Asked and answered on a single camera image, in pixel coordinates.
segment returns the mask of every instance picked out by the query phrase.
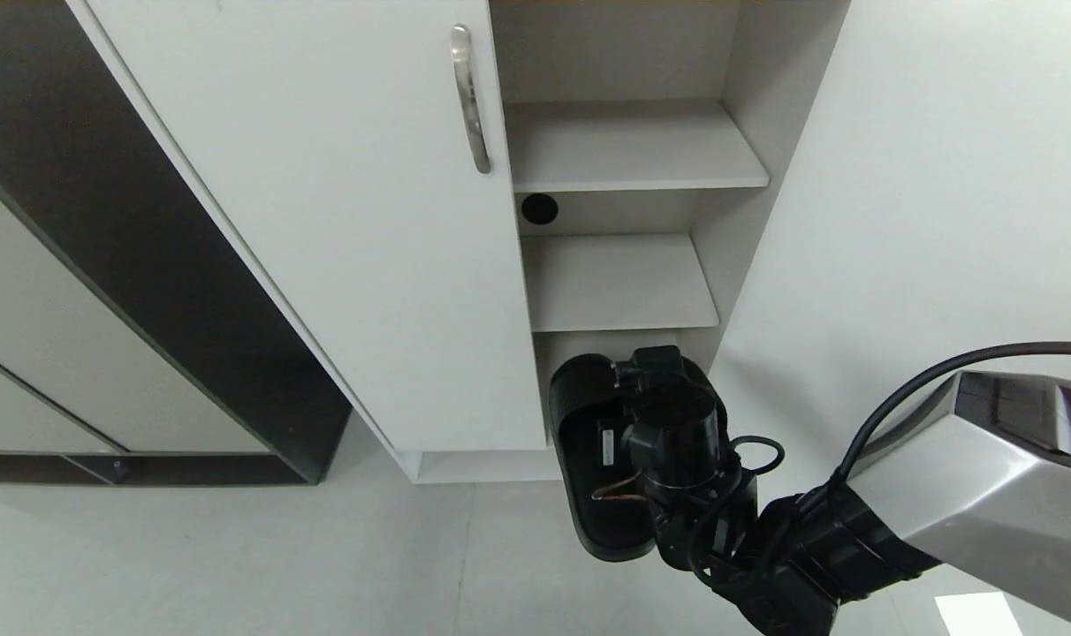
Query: black cable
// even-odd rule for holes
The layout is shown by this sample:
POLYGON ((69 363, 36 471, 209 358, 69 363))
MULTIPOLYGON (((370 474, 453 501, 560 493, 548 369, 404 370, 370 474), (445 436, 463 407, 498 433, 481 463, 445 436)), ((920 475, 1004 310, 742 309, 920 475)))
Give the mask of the black cable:
MULTIPOLYGON (((763 475, 774 471, 775 468, 783 463, 783 458, 786 457, 786 450, 783 448, 782 443, 779 443, 774 439, 769 437, 763 437, 761 435, 744 435, 737 437, 728 443, 728 448, 731 452, 736 452, 736 448, 742 446, 745 443, 761 443, 765 446, 773 448, 775 451, 775 458, 765 464, 763 467, 755 468, 751 470, 756 475, 763 475)), ((720 513, 728 506, 730 500, 744 486, 744 470, 742 467, 738 467, 739 470, 735 471, 733 476, 728 481, 728 486, 721 488, 722 493, 716 497, 715 502, 709 505, 709 510, 705 511, 705 514, 700 515, 700 518, 696 519, 693 525, 693 530, 690 531, 689 544, 684 548, 685 555, 689 557, 689 565, 693 569, 693 574, 700 580, 700 582, 708 585, 709 588, 718 588, 721 586, 720 582, 713 584, 712 577, 708 575, 697 561, 700 559, 700 555, 696 548, 697 543, 699 543, 700 536, 705 534, 705 529, 709 527, 710 523, 716 523, 720 518, 720 513)))
POLYGON ((712 502, 709 505, 709 510, 706 510, 705 514, 696 519, 696 523, 693 524, 693 530, 689 532, 689 543, 684 546, 684 555, 689 557, 689 565, 693 569, 693 574, 696 575, 702 584, 708 585, 709 588, 713 588, 712 577, 700 569, 700 563, 697 563, 699 551, 696 548, 696 544, 699 543, 700 535, 705 534, 705 529, 709 527, 709 523, 716 524, 720 513, 725 510, 726 504, 733 500, 733 497, 740 491, 742 481, 744 481, 744 471, 737 467, 737 470, 730 474, 728 486, 721 488, 715 502, 712 502))
POLYGON ((850 471, 854 470, 854 464, 861 457, 861 453, 866 448, 866 443, 870 442, 870 438, 874 435, 874 431, 881 426, 881 423, 886 421, 886 418, 892 411, 896 410, 896 407, 901 406, 901 403, 911 397, 911 394, 920 391, 921 388, 927 385, 932 380, 949 374, 949 372, 962 369, 964 366, 976 365, 977 362, 985 362, 987 360, 1017 358, 1022 355, 1071 355, 1071 342, 1021 342, 989 346, 985 349, 977 349, 949 358, 945 362, 938 363, 938 365, 929 366, 927 369, 921 370, 915 378, 904 382, 904 385, 899 388, 899 390, 893 391, 886 398, 886 402, 883 402, 878 408, 875 408, 870 418, 866 419, 866 422, 861 424, 858 434, 854 436, 854 441, 850 442, 849 450, 846 451, 846 455, 842 458, 842 464, 839 464, 834 474, 831 474, 830 480, 827 481, 826 490, 830 491, 832 488, 846 483, 850 471))
POLYGON ((765 466, 750 469, 754 474, 765 475, 767 473, 770 473, 770 471, 774 471, 775 468, 778 468, 780 464, 783 463, 783 458, 786 457, 786 450, 783 448, 782 443, 779 443, 778 441, 775 441, 774 439, 770 439, 769 437, 763 437, 761 435, 741 435, 740 437, 734 439, 729 443, 729 446, 733 448, 733 451, 736 451, 737 446, 742 446, 742 444, 745 443, 760 443, 763 444, 763 446, 770 446, 773 448, 773 450, 775 451, 774 459, 768 461, 767 464, 765 464, 765 466))

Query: white wall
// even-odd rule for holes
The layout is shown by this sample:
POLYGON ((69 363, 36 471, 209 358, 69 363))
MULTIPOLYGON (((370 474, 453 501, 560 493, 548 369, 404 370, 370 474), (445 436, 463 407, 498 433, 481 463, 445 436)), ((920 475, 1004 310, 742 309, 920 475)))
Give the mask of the white wall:
POLYGON ((765 495, 924 366, 1032 338, 1071 338, 1071 0, 854 0, 712 367, 787 442, 765 495))

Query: white cabinet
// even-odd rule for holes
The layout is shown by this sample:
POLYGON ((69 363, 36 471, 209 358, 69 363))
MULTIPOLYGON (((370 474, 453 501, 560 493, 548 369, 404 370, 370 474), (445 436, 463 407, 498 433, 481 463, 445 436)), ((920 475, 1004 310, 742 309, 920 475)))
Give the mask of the white cabinet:
POLYGON ((115 452, 0 369, 0 452, 115 452))
MULTIPOLYGON (((266 452, 101 302, 1 199, 0 365, 132 452, 266 452)), ((0 404, 10 407, 14 399, 0 397, 0 404)), ((52 419, 35 415, 27 423, 31 429, 22 430, 47 426, 46 418, 52 419)), ((14 426, 22 425, 19 419, 14 415, 14 426)), ((28 444, 50 450, 46 440, 28 444)))
POLYGON ((90 5, 394 448, 547 446, 482 2, 90 5), (472 34, 489 175, 463 121, 456 24, 472 34))
POLYGON ((846 13, 834 1, 70 5, 419 481, 555 476, 540 394, 572 354, 676 342, 710 365, 846 13), (487 175, 458 100, 456 24, 472 35, 487 175), (550 225, 521 214, 540 194, 555 199, 550 225))

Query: open shelf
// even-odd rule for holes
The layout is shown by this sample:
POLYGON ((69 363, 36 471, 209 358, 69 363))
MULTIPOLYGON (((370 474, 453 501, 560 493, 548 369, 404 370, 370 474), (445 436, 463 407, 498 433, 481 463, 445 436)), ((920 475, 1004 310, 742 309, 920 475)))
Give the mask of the open shelf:
POLYGON ((712 100, 504 105, 516 193, 761 188, 767 170, 712 100))
POLYGON ((533 237, 521 246, 537 333, 720 323, 688 234, 533 237))

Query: white label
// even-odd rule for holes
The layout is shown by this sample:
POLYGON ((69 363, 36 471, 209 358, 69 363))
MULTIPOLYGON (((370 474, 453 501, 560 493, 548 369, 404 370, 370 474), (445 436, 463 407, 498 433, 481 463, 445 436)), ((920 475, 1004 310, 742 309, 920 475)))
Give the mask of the white label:
POLYGON ((603 466, 614 465, 614 429, 603 431, 603 466))

